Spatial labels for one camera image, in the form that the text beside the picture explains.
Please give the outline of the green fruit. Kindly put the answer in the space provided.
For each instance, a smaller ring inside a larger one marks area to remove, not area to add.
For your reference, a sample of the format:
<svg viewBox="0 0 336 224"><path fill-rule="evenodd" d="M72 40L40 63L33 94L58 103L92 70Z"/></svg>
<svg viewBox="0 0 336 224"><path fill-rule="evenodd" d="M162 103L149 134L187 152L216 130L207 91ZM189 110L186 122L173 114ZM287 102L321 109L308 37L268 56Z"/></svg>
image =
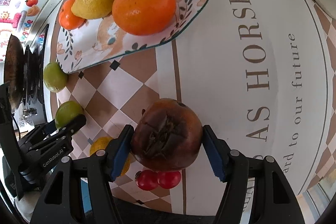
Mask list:
<svg viewBox="0 0 336 224"><path fill-rule="evenodd" d="M61 129L78 115L84 114L82 106L75 101L67 101L60 105L55 116L55 126Z"/></svg>
<svg viewBox="0 0 336 224"><path fill-rule="evenodd" d="M43 81L50 92L58 93L66 87L68 75L62 71L57 62L51 62L44 68Z"/></svg>

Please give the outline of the red cherry tomato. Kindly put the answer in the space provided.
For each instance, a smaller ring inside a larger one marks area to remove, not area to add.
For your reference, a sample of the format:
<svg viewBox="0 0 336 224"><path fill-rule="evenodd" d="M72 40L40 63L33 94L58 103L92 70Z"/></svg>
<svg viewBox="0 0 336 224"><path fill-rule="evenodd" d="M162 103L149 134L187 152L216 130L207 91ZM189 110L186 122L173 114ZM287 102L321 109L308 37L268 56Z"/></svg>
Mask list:
<svg viewBox="0 0 336 224"><path fill-rule="evenodd" d="M172 189L181 181L182 175L179 171L174 172L158 172L157 179L161 188Z"/></svg>
<svg viewBox="0 0 336 224"><path fill-rule="evenodd" d="M152 170L138 171L135 174L137 186L145 191L151 191L158 187L157 173Z"/></svg>

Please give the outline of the dark red pomegranate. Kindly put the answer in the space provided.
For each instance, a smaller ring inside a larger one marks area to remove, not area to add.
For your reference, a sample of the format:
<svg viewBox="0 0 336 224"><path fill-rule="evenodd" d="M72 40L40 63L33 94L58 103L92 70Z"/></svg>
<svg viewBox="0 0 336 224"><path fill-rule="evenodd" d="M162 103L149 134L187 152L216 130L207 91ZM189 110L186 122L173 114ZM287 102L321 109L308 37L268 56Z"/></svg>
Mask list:
<svg viewBox="0 0 336 224"><path fill-rule="evenodd" d="M143 112L131 153L148 169L182 170L196 160L202 135L202 123L193 110L180 101L161 98Z"/></svg>

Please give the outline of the orange tangerine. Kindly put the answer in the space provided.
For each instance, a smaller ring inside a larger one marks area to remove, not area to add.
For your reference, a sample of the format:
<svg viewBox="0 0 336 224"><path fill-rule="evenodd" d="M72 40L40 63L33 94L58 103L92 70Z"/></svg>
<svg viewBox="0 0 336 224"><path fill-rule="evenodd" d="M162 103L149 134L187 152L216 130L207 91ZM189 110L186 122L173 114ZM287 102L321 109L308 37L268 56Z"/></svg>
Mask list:
<svg viewBox="0 0 336 224"><path fill-rule="evenodd" d="M59 15L58 15L58 21L62 28L66 30L74 30L76 28L81 27L85 19L78 17L73 14L71 11L71 7L74 4L75 0L67 0L62 5Z"/></svg>

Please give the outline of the bright orange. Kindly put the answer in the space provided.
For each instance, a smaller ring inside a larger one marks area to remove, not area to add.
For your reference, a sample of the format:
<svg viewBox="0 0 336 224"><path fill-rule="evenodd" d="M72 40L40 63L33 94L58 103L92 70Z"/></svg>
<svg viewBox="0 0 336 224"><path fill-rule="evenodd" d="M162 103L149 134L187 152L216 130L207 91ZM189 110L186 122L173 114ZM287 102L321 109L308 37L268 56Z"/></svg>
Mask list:
<svg viewBox="0 0 336 224"><path fill-rule="evenodd" d="M114 0L112 16L125 32L146 36L163 31L175 15L175 0Z"/></svg>

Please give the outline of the black wok pan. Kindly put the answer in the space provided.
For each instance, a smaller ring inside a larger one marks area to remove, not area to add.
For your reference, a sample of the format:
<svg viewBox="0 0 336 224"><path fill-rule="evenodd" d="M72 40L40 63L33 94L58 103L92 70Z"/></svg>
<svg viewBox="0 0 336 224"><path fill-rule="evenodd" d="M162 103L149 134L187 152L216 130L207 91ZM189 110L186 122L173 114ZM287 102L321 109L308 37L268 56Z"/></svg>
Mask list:
<svg viewBox="0 0 336 224"><path fill-rule="evenodd" d="M25 57L19 39L10 35L4 66L4 83L9 84L9 102L11 112L15 113L21 104L24 84Z"/></svg>

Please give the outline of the oval floral ceramic plate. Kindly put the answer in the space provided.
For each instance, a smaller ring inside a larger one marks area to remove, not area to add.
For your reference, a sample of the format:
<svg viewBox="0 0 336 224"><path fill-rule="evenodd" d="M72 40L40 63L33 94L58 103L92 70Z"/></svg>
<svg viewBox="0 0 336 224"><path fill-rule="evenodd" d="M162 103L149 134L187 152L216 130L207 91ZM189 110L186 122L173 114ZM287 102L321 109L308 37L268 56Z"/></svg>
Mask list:
<svg viewBox="0 0 336 224"><path fill-rule="evenodd" d="M109 15L60 28L56 60L71 74L178 37L209 0L115 0Z"/></svg>

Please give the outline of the checkered brown table mat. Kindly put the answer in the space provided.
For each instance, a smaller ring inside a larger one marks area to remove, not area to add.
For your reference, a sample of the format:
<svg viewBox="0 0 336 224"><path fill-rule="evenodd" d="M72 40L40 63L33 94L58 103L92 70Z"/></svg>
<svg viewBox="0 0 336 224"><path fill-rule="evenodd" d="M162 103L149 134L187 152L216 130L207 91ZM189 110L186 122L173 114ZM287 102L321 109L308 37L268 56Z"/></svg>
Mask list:
<svg viewBox="0 0 336 224"><path fill-rule="evenodd" d="M209 0L175 40L71 75L46 113L82 104L77 159L158 98L182 101L244 155L272 155L303 209L335 179L335 19L315 0Z"/></svg>

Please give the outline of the colourful wall stickers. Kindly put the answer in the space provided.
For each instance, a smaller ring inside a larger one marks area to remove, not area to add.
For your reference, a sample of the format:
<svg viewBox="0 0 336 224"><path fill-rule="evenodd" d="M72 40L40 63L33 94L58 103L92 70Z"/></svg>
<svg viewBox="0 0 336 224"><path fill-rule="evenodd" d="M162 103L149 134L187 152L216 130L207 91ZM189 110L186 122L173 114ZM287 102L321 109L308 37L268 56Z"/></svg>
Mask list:
<svg viewBox="0 0 336 224"><path fill-rule="evenodd" d="M1 0L1 63L5 62L11 35L25 45L40 13L39 0Z"/></svg>

